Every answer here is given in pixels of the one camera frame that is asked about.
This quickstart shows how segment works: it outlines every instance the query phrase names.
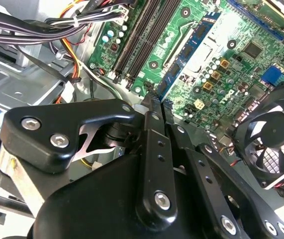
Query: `screw hole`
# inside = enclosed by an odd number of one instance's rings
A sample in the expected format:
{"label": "screw hole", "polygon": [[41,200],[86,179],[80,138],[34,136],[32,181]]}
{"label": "screw hole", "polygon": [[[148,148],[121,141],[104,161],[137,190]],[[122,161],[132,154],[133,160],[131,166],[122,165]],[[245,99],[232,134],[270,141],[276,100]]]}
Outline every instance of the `screw hole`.
{"label": "screw hole", "polygon": [[159,145],[160,147],[164,147],[164,146],[165,146],[165,143],[163,143],[163,142],[161,142],[161,141],[158,141],[157,143],[158,143],[158,145]]}
{"label": "screw hole", "polygon": [[199,160],[198,163],[203,167],[206,166],[201,160]]}
{"label": "screw hole", "polygon": [[208,183],[212,184],[212,180],[211,180],[208,176],[206,176],[206,181],[207,181]]}
{"label": "screw hole", "polygon": [[157,157],[158,157],[158,159],[159,159],[161,162],[165,162],[165,158],[164,158],[163,156],[158,155]]}

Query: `expansion slot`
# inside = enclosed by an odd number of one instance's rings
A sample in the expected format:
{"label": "expansion slot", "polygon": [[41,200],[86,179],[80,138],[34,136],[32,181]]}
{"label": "expansion slot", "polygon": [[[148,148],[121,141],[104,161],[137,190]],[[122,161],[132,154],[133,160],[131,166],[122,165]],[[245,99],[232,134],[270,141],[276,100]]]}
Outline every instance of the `expansion slot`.
{"label": "expansion slot", "polygon": [[144,33],[147,25],[151,21],[156,9],[158,8],[161,0],[148,0],[137,20],[137,23],[132,30],[131,37],[127,41],[121,54],[119,55],[116,64],[113,68],[117,77],[120,77],[122,71],[128,63],[132,53],[134,52],[137,43],[140,41],[140,37]]}
{"label": "expansion slot", "polygon": [[241,14],[248,17],[252,21],[254,21],[257,25],[262,27],[265,31],[270,33],[272,36],[274,36],[279,41],[283,41],[284,37],[277,33],[276,31],[272,30],[268,25],[266,25],[263,21],[259,20],[256,16],[252,15],[250,12],[248,12],[243,6],[241,6],[239,3],[237,3],[235,0],[227,0],[229,4],[231,4],[235,9],[237,9]]}
{"label": "expansion slot", "polygon": [[161,83],[157,87],[157,94],[162,102],[173,88],[174,84],[182,74],[187,62],[193,57],[200,47],[201,43],[208,36],[210,30],[219,19],[220,13],[209,12],[199,22],[193,34],[190,36],[181,52],[172,63],[171,67],[163,77]]}
{"label": "expansion slot", "polygon": [[168,22],[172,18],[173,14],[175,13],[180,3],[181,3],[181,0],[164,1],[160,14],[157,17],[156,24],[152,26],[150,33],[148,34],[139,53],[134,59],[133,64],[131,65],[131,67],[129,68],[127,72],[131,80],[134,80],[138,76],[139,72],[141,71],[148,57],[152,53],[154,47],[156,46],[158,39],[162,35]]}

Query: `cable tie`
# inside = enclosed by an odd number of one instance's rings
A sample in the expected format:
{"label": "cable tie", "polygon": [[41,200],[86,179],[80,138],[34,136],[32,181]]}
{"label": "cable tie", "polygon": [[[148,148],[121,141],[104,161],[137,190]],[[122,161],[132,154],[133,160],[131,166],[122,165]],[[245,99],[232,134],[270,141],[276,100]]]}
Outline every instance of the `cable tie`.
{"label": "cable tie", "polygon": [[78,28],[80,25],[79,25],[79,20],[77,19],[77,16],[74,16],[74,17],[73,17],[73,20],[74,20],[73,26],[74,26],[75,28]]}

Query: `white connector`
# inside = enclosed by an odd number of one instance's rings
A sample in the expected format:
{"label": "white connector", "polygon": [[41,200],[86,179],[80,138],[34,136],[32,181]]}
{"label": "white connector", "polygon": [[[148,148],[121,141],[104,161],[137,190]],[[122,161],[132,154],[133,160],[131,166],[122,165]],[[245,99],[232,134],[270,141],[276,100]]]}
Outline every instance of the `white connector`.
{"label": "white connector", "polygon": [[204,103],[202,100],[200,100],[200,99],[197,99],[197,100],[194,102],[194,105],[195,105],[195,107],[196,107],[197,109],[199,109],[199,110],[202,110],[202,108],[205,107],[205,103]]}

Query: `hex bolt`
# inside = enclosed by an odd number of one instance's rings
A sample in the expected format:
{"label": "hex bolt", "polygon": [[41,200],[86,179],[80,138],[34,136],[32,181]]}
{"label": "hex bolt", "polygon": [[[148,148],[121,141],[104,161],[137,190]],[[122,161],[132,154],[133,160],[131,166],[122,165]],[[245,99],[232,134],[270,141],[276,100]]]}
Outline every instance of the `hex bolt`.
{"label": "hex bolt", "polygon": [[51,136],[50,142],[57,148],[65,148],[69,145],[68,138],[63,134],[54,134]]}
{"label": "hex bolt", "polygon": [[41,124],[38,120],[34,118],[25,118],[21,121],[22,127],[26,130],[37,130],[41,127]]}

